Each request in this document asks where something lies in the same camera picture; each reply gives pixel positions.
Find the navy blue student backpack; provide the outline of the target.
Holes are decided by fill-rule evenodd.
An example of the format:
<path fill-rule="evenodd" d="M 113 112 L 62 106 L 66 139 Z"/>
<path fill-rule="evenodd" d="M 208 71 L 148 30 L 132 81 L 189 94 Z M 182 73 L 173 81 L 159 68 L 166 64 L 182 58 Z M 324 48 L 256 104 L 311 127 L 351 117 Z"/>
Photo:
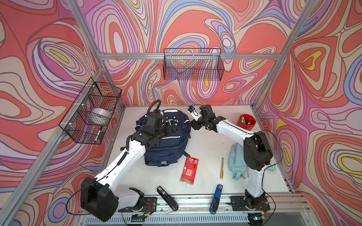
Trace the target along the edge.
<path fill-rule="evenodd" d="M 177 123 L 178 131 L 157 140 L 151 147 L 145 147 L 137 141 L 137 131 L 145 124 L 147 114 L 153 111 L 163 111 L 168 121 L 174 120 Z M 132 166 L 134 161 L 143 156 L 145 164 L 148 166 L 166 167 L 177 163 L 183 155 L 188 156 L 185 152 L 191 133 L 188 116 L 176 109 L 159 110 L 156 108 L 153 111 L 149 108 L 146 114 L 136 122 L 136 132 L 128 136 L 123 154 L 116 161 L 117 166 Z"/>

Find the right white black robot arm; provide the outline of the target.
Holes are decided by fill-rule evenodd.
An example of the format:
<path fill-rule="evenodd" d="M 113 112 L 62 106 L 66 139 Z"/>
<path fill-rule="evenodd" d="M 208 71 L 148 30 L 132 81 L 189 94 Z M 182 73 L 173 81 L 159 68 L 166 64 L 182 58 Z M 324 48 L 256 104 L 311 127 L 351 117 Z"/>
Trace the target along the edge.
<path fill-rule="evenodd" d="M 204 127 L 209 131 L 224 134 L 242 145 L 244 161 L 249 168 L 245 204 L 249 209 L 256 208 L 256 205 L 265 198 L 264 174 L 273 158 L 265 133 L 247 131 L 222 116 L 217 117 L 210 105 L 200 106 L 199 112 L 190 105 L 188 112 L 193 117 L 190 124 L 194 130 Z"/>

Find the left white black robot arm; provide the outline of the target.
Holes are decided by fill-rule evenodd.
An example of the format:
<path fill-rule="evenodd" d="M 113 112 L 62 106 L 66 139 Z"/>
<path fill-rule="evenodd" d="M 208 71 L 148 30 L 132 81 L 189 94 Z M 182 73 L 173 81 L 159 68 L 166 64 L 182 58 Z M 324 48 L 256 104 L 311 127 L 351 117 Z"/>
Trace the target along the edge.
<path fill-rule="evenodd" d="M 157 140 L 178 131 L 179 122 L 163 111 L 147 112 L 146 116 L 145 124 L 127 137 L 123 152 L 95 178 L 87 177 L 81 184 L 81 207 L 103 222 L 118 210 L 143 208 L 143 192 L 130 187 L 116 193 L 116 189 L 128 170 Z"/>

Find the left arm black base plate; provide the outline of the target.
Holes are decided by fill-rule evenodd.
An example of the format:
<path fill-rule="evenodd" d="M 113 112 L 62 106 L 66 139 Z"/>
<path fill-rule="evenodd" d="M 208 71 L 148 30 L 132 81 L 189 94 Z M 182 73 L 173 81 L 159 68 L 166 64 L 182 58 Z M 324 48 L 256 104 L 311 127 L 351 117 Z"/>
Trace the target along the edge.
<path fill-rule="evenodd" d="M 123 209 L 119 209 L 119 213 L 154 213 L 157 209 L 157 197 L 143 197 L 140 202 L 136 203 L 133 207 L 125 207 Z"/>

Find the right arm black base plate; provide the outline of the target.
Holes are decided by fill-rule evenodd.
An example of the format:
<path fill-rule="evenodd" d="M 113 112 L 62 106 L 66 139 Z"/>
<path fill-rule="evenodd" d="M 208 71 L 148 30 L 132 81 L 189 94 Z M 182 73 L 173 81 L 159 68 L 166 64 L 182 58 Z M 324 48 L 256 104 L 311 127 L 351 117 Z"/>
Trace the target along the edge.
<path fill-rule="evenodd" d="M 254 198 L 252 196 L 231 196 L 230 205 L 233 211 L 269 211 L 270 205 L 265 196 Z"/>

